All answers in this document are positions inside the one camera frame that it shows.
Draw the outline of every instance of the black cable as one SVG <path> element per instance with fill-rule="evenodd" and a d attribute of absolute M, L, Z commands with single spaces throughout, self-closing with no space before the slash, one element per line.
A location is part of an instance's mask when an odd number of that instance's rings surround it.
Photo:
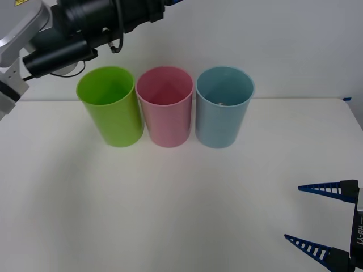
<path fill-rule="evenodd" d="M 108 46 L 109 48 L 111 49 L 111 52 L 113 54 L 117 54 L 121 51 L 121 49 L 123 48 L 123 45 L 124 45 L 124 30 L 123 30 L 123 25 L 124 25 L 124 20 L 123 20 L 123 12 L 122 12 L 122 9 L 121 9 L 121 3 L 120 3 L 121 0 L 115 0 L 116 2 L 116 10 L 117 10 L 117 18 L 119 20 L 119 29 L 120 29 L 120 44 L 119 44 L 119 47 L 116 48 L 114 45 L 113 45 L 113 41 L 110 41 L 108 43 Z"/>
<path fill-rule="evenodd" d="M 79 71 L 78 73 L 76 73 L 75 75 L 56 75 L 56 74 L 52 74 L 50 73 L 50 75 L 54 76 L 54 77 L 59 77 L 59 78 L 73 78 L 76 77 L 77 75 L 80 75 L 81 73 L 83 73 L 83 71 L 86 69 L 86 62 L 83 62 L 83 69 L 81 71 Z"/>
<path fill-rule="evenodd" d="M 23 80 L 26 82 L 26 81 L 29 81 L 29 80 L 31 80 L 31 79 L 33 79 L 34 78 L 34 76 L 28 76 L 27 78 L 23 78 Z"/>

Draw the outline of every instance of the white table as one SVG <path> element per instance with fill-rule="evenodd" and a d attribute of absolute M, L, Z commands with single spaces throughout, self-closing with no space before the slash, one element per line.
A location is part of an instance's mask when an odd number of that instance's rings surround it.
<path fill-rule="evenodd" d="M 362 182 L 363 132 L 341 100 L 266 99 L 224 150 L 113 148 L 79 102 L 19 103 L 0 179 L 1 272 L 326 271 L 284 234 L 349 251 L 354 206 L 297 186 Z"/>

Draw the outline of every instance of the white wall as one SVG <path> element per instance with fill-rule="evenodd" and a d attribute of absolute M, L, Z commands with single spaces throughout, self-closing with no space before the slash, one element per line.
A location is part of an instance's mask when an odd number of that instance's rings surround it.
<path fill-rule="evenodd" d="M 362 12 L 362 0 L 184 0 L 127 34 L 120 54 L 100 48 L 87 71 L 119 65 L 139 77 L 178 65 L 197 77 L 234 65 L 255 80 L 256 97 L 351 96 L 363 123 Z M 75 100 L 79 79 L 33 80 L 24 99 Z"/>

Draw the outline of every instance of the plastic cup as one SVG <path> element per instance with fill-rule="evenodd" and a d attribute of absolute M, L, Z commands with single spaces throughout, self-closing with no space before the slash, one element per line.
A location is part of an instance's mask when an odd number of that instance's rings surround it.
<path fill-rule="evenodd" d="M 132 74 L 119 67 L 96 69 L 78 83 L 78 98 L 110 146 L 130 146 L 143 133 L 134 86 Z"/>
<path fill-rule="evenodd" d="M 140 77 L 136 92 L 156 145 L 176 147 L 189 138 L 193 86 L 191 76 L 177 67 L 157 67 Z"/>
<path fill-rule="evenodd" d="M 232 145 L 255 92 L 253 80 L 234 67 L 214 67 L 197 81 L 196 135 L 211 148 Z"/>

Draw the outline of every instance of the blue cup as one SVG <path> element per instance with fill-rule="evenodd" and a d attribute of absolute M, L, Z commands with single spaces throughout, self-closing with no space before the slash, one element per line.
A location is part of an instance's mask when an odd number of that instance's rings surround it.
<path fill-rule="evenodd" d="M 196 135 L 211 148 L 232 145 L 255 92 L 253 80 L 242 70 L 220 66 L 197 81 Z"/>

